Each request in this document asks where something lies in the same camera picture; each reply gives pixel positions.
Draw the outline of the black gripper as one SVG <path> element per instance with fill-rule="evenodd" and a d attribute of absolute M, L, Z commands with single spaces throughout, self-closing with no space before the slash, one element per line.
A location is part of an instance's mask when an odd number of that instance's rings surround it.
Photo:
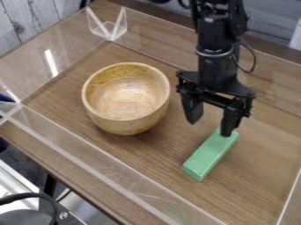
<path fill-rule="evenodd" d="M 199 70 L 179 70 L 177 92 L 186 119 L 194 125 L 203 115 L 203 103 L 223 109 L 219 134 L 230 137 L 242 117 L 250 116 L 255 92 L 238 81 L 239 49 L 218 53 L 198 51 Z"/>

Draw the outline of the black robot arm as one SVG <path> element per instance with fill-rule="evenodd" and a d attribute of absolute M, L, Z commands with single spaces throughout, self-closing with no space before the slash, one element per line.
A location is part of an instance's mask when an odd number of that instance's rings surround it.
<path fill-rule="evenodd" d="M 202 117 L 205 104 L 223 109 L 219 135 L 229 137 L 241 120 L 250 115 L 257 97 L 257 93 L 238 81 L 247 14 L 242 0 L 190 0 L 190 11 L 198 34 L 195 54 L 199 68 L 177 72 L 177 92 L 191 124 Z"/>

